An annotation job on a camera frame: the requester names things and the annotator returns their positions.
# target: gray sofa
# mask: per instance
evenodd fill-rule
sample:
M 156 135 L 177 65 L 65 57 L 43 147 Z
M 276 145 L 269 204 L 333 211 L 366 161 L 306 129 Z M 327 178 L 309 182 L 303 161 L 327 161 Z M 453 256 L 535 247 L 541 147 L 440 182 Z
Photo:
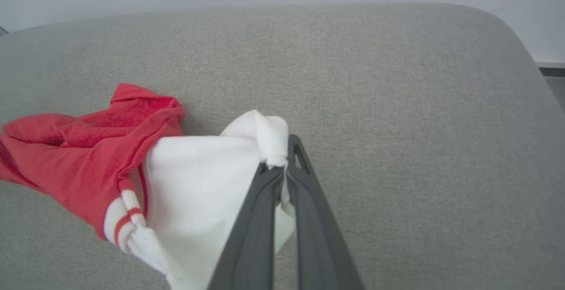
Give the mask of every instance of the gray sofa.
M 371 289 L 565 288 L 565 115 L 500 19 L 444 4 L 110 17 L 0 37 L 0 123 L 173 95 L 187 135 L 249 109 L 299 135 Z M 50 197 L 0 183 L 0 288 L 166 289 Z M 296 248 L 277 255 L 292 289 Z

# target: laundry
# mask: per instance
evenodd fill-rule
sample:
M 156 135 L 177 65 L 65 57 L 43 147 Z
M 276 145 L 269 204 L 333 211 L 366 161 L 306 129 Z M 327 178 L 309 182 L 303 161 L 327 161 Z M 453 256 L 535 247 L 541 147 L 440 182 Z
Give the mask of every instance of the laundry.
M 106 110 L 17 119 L 0 134 L 0 180 L 49 194 L 172 289 L 205 289 L 259 163 L 286 165 L 288 126 L 250 111 L 219 136 L 185 137 L 184 115 L 122 83 Z M 293 230 L 279 205 L 276 250 Z

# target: gray fabric surface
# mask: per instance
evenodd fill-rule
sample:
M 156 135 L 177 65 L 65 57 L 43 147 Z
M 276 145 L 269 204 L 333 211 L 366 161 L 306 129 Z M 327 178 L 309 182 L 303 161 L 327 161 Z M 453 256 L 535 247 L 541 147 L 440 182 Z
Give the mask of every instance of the gray fabric surface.
M 516 35 L 461 6 L 153 14 L 0 38 L 0 123 L 83 115 L 119 82 L 188 135 L 249 109 L 305 144 L 367 289 L 565 288 L 565 115 Z M 164 289 L 50 198 L 0 184 L 6 289 Z M 295 246 L 277 256 L 293 288 Z

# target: red stripe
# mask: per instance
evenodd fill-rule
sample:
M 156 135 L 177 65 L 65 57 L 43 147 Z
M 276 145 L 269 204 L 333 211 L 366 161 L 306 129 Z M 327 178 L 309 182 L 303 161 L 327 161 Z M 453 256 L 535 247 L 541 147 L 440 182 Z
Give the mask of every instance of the red stripe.
M 143 175 L 143 165 L 139 165 L 137 167 L 139 170 L 139 176 L 141 177 L 141 189 L 143 190 L 143 217 L 147 219 L 147 184 L 145 183 L 145 176 Z
M 128 211 L 128 216 L 133 216 L 135 214 L 141 214 L 141 210 L 137 207 L 134 207 L 133 209 Z
M 118 248 L 120 247 L 120 244 L 118 243 L 117 238 L 120 234 L 121 228 L 127 223 L 129 223 L 129 215 L 125 215 L 120 218 L 120 220 L 117 221 L 116 227 L 113 229 L 113 241 Z
M 135 214 L 141 214 L 141 210 L 138 207 L 134 207 L 131 210 L 128 210 L 128 215 L 123 216 L 120 220 L 117 221 L 116 227 L 113 229 L 113 241 L 115 242 L 116 246 L 119 248 L 120 244 L 118 243 L 117 238 L 120 235 L 120 230 L 124 227 L 125 224 L 129 222 L 129 217 Z

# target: white garment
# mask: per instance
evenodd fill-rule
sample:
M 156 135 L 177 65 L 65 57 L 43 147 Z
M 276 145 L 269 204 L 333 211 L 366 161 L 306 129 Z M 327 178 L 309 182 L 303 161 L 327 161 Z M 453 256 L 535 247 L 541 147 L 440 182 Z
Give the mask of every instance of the white garment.
M 143 163 L 147 226 L 140 220 L 127 249 L 167 276 L 173 290 L 204 290 L 260 162 L 284 167 L 288 126 L 249 111 L 220 136 L 164 137 Z M 294 230 L 277 206 L 275 251 Z

